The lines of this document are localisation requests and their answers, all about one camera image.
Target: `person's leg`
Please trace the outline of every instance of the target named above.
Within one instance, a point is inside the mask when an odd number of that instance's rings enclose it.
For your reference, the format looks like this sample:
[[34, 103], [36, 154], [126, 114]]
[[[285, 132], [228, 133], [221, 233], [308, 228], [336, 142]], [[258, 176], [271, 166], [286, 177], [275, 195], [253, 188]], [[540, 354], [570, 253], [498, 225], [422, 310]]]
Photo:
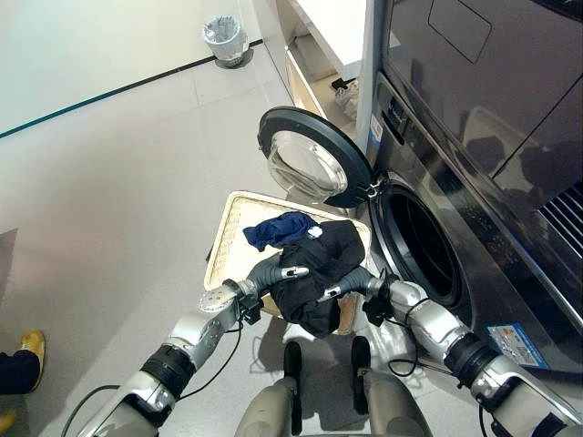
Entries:
[[45, 359], [45, 336], [29, 330], [20, 339], [20, 350], [13, 356], [0, 353], [0, 394], [23, 394], [40, 382]]
[[0, 359], [0, 394], [28, 393], [38, 381], [40, 362], [31, 351], [17, 351]]

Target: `sticker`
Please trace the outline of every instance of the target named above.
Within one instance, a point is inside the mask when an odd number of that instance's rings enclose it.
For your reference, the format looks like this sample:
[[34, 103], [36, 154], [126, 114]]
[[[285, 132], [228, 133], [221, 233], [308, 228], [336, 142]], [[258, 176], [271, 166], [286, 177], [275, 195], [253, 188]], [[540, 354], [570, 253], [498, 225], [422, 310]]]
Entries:
[[379, 148], [381, 145], [381, 138], [383, 137], [383, 127], [379, 120], [376, 119], [374, 114], [371, 115], [371, 130], [369, 133], [369, 137], [373, 141], [373, 146], [375, 148]]
[[486, 326], [486, 330], [500, 351], [517, 364], [548, 369], [542, 355], [519, 323]]

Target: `plastic basket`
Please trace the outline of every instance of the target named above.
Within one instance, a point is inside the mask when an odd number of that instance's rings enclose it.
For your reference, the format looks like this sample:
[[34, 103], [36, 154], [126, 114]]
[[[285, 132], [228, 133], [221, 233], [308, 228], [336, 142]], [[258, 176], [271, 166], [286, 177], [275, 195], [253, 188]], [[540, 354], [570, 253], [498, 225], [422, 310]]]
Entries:
[[[318, 223], [328, 220], [347, 219], [346, 217], [280, 198], [248, 191], [235, 191], [229, 195], [220, 219], [219, 230], [210, 252], [209, 265], [204, 278], [205, 289], [215, 289], [225, 279], [233, 279], [235, 281], [245, 279], [255, 264], [280, 251], [268, 246], [263, 252], [259, 252], [247, 242], [243, 235], [243, 229], [255, 226], [263, 220], [272, 219], [288, 211], [301, 211], [311, 216]], [[352, 219], [352, 222], [363, 242], [366, 253], [362, 263], [364, 266], [371, 245], [371, 231], [358, 220]], [[281, 316], [269, 295], [263, 298], [263, 302], [263, 310], [270, 314]], [[340, 326], [336, 331], [337, 334], [346, 335], [352, 332], [354, 316], [359, 302], [359, 297], [352, 294], [340, 299], [341, 320]]]

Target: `blue cloth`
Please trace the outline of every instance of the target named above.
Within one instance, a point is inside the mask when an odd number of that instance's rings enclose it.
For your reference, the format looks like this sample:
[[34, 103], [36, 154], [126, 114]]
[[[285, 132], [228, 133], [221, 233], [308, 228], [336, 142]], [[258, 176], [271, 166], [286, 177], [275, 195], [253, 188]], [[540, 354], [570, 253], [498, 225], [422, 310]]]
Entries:
[[245, 228], [243, 234], [249, 244], [257, 248], [259, 252], [263, 252], [268, 244], [281, 249], [286, 244], [293, 243], [303, 237], [309, 228], [316, 225], [317, 223], [310, 216], [299, 211], [292, 211], [262, 221], [257, 226]]

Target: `black cable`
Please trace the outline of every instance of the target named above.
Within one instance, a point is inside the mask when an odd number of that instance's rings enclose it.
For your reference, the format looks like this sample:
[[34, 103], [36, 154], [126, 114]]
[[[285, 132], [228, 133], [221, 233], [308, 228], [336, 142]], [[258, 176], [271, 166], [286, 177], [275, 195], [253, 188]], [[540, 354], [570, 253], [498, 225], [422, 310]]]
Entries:
[[[397, 325], [397, 326], [400, 326], [401, 328], [404, 328], [407, 331], [407, 333], [409, 334], [409, 337], [411, 338], [413, 345], [415, 346], [415, 356], [414, 356], [413, 360], [395, 358], [394, 360], [389, 360], [387, 362], [387, 366], [389, 367], [389, 370], [391, 371], [391, 373], [393, 375], [400, 376], [401, 378], [406, 378], [407, 376], [411, 376], [413, 374], [413, 372], [415, 371], [417, 366], [421, 366], [421, 367], [425, 367], [427, 369], [431, 369], [434, 371], [439, 371], [439, 372], [444, 373], [446, 375], [453, 376], [453, 374], [448, 372], [448, 371], [444, 371], [443, 369], [439, 369], [435, 366], [431, 366], [429, 364], [424, 364], [424, 363], [419, 362], [419, 344], [417, 343], [417, 339], [415, 338], [413, 331], [411, 330], [411, 327], [407, 325], [407, 321], [409, 320], [409, 314], [411, 314], [411, 311], [414, 310], [415, 308], [417, 308], [417, 306], [424, 303], [426, 300], [429, 300], [429, 299], [425, 298], [425, 299], [419, 300], [417, 303], [415, 303], [415, 305], [413, 307], [411, 307], [409, 309], [409, 311], [406, 312], [406, 314], [404, 315], [404, 323], [401, 323], [401, 322], [396, 321], [396, 320], [388, 320], [388, 319], [386, 320], [386, 321], [392, 323], [393, 325]], [[412, 364], [412, 366], [408, 372], [400, 373], [393, 368], [393, 363], [395, 363], [395, 362], [407, 362], [407, 363]]]
[[[227, 364], [229, 364], [229, 361], [231, 358], [233, 358], [233, 355], [235, 354], [235, 352], [237, 351], [237, 348], [239, 347], [239, 343], [240, 343], [240, 333], [243, 330], [243, 323], [238, 320], [239, 322], [239, 327], [236, 330], [227, 330], [225, 331], [225, 333], [232, 333], [232, 332], [238, 332], [239, 336], [237, 337], [237, 342], [235, 343], [235, 347], [233, 348], [233, 351], [230, 353], [229, 358], [223, 363], [223, 365], [220, 367], [219, 371], [217, 371], [217, 373], [215, 373], [215, 375], [210, 378], [210, 380], [204, 384], [202, 387], [200, 387], [199, 389], [186, 394], [182, 397], [180, 397], [178, 399], [178, 401], [182, 401], [185, 398], [188, 398], [189, 396], [198, 393], [199, 391], [202, 391], [204, 389], [206, 389], [209, 384], [211, 382], [213, 382], [215, 380], [215, 378], [217, 378], [219, 376], [219, 374], [223, 371], [223, 369], [225, 367], [227, 367]], [[102, 385], [101, 387], [97, 387], [96, 389], [90, 391], [82, 400], [80, 403], [77, 404], [77, 406], [75, 407], [75, 409], [71, 412], [71, 414], [69, 415], [68, 419], [66, 420], [65, 426], [63, 427], [63, 431], [61, 432], [61, 437], [66, 437], [66, 433], [69, 431], [69, 427], [71, 426], [71, 422], [73, 421], [73, 419], [75, 419], [75, 416], [77, 416], [77, 413], [79, 412], [79, 410], [81, 409], [81, 407], [85, 404], [85, 402], [87, 402], [89, 400], [89, 398], [91, 398], [94, 394], [103, 391], [103, 390], [117, 390], [119, 388], [118, 385]]]
[[480, 405], [480, 408], [477, 411], [477, 416], [480, 419], [480, 430], [482, 430], [482, 435], [488, 437], [488, 434], [486, 434], [486, 427], [484, 426], [484, 407], [482, 405]]
[[73, 421], [73, 419], [75, 419], [75, 416], [77, 415], [77, 413], [79, 412], [79, 410], [81, 409], [83, 404], [85, 402], [87, 402], [91, 396], [93, 396], [94, 394], [96, 394], [100, 391], [103, 391], [103, 390], [117, 390], [118, 388], [119, 388], [118, 385], [102, 385], [101, 387], [97, 387], [96, 389], [90, 391], [85, 396], [85, 398], [83, 398], [81, 400], [81, 402], [77, 404], [75, 409], [69, 415], [69, 418], [66, 420], [65, 426], [63, 427], [63, 431], [61, 432], [61, 437], [66, 437], [66, 432], [69, 431], [69, 427], [71, 426], [71, 422]]
[[237, 351], [237, 348], [239, 347], [239, 343], [240, 343], [240, 332], [243, 329], [243, 322], [239, 320], [239, 328], [236, 330], [233, 330], [233, 332], [238, 332], [239, 335], [237, 336], [237, 342], [235, 343], [235, 347], [233, 348], [233, 351], [230, 353], [229, 358], [223, 363], [222, 366], [220, 366], [219, 371], [217, 371], [217, 373], [214, 374], [214, 376], [212, 378], [210, 378], [207, 383], [205, 383], [202, 387], [200, 387], [199, 389], [195, 390], [195, 391], [191, 391], [189, 394], [185, 394], [184, 396], [180, 396], [180, 398], [177, 400], [178, 401], [182, 401], [183, 399], [188, 398], [189, 396], [192, 396], [193, 394], [197, 394], [200, 391], [203, 391], [204, 389], [206, 389], [211, 382], [215, 381], [215, 379], [220, 375], [220, 373], [223, 371], [223, 369], [225, 367], [227, 367], [227, 364], [229, 364], [229, 361], [231, 358], [233, 358], [233, 355], [235, 355], [235, 352]]

